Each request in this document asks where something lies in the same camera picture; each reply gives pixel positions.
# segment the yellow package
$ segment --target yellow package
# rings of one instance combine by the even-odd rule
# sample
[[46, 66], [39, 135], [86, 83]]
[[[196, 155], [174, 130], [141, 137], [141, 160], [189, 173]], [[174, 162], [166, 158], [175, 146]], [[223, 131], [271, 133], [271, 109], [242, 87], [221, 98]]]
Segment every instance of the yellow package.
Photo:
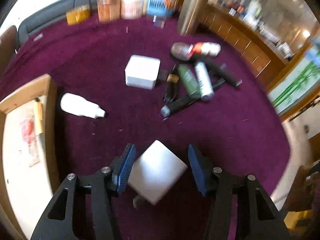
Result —
[[66, 13], [68, 25], [80, 23], [90, 17], [89, 5], [83, 5], [74, 8], [72, 11]]

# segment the metal screw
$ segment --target metal screw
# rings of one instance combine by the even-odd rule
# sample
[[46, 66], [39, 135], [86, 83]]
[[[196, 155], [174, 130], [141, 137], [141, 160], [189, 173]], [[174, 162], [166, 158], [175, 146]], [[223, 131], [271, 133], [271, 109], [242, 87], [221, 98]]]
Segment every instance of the metal screw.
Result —
[[70, 174], [67, 176], [67, 179], [68, 179], [68, 180], [73, 180], [75, 177], [76, 177], [76, 175], [75, 175], [74, 173], [70, 173]]
[[111, 168], [110, 167], [103, 167], [101, 169], [102, 173], [109, 173], [111, 171]]
[[214, 173], [221, 173], [222, 172], [222, 169], [220, 167], [214, 167], [213, 168], [213, 172]]
[[252, 174], [249, 174], [249, 175], [248, 175], [248, 180], [254, 181], [254, 180], [256, 180], [256, 176], [254, 176], [254, 175], [252, 175]]

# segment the purple tablecloth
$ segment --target purple tablecloth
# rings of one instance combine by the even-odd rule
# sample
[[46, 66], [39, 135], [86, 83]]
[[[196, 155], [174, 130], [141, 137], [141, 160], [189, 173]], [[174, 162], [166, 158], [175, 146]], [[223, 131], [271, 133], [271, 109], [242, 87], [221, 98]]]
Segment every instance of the purple tablecloth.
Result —
[[[61, 87], [59, 95], [81, 95], [108, 113], [95, 120], [57, 107], [61, 180], [70, 172], [94, 173], [129, 142], [139, 156], [157, 139], [188, 166], [188, 144], [196, 144], [215, 165], [235, 175], [254, 174], [271, 194], [289, 158], [288, 141], [272, 105], [233, 47], [212, 33], [181, 37], [176, 24], [170, 19], [160, 29], [147, 17], [100, 24], [96, 16], [75, 26], [58, 22], [41, 31], [42, 39], [33, 41], [33, 35], [22, 46], [0, 81], [0, 98], [49, 73]], [[169, 51], [178, 41], [220, 43], [216, 60], [226, 63], [243, 84], [239, 91], [224, 85], [211, 101], [164, 120], [160, 109], [165, 85], [153, 90], [127, 87], [124, 69], [132, 54], [159, 58], [160, 69], [169, 69], [174, 63]], [[190, 168], [156, 206], [145, 204], [137, 211], [132, 207], [134, 196], [128, 187], [113, 200], [124, 240], [201, 238], [210, 199], [197, 192]]]

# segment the green bottle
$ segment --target green bottle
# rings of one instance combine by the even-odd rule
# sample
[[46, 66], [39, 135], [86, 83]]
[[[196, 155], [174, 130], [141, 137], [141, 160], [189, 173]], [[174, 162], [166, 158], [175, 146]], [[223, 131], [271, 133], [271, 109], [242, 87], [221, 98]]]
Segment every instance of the green bottle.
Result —
[[188, 68], [187, 65], [181, 64], [179, 65], [178, 72], [180, 79], [182, 80], [182, 83], [186, 88], [188, 96], [195, 99], [200, 98], [201, 95], [199, 83], [192, 73], [191, 69]]

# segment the white square box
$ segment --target white square box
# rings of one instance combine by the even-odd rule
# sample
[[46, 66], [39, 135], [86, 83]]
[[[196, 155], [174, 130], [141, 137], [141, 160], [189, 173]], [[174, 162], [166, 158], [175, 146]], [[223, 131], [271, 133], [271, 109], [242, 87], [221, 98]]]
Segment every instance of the white square box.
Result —
[[155, 205], [186, 169], [182, 160], [156, 140], [133, 164], [128, 184]]
[[130, 87], [153, 89], [156, 84], [160, 60], [132, 55], [125, 67], [125, 84]]

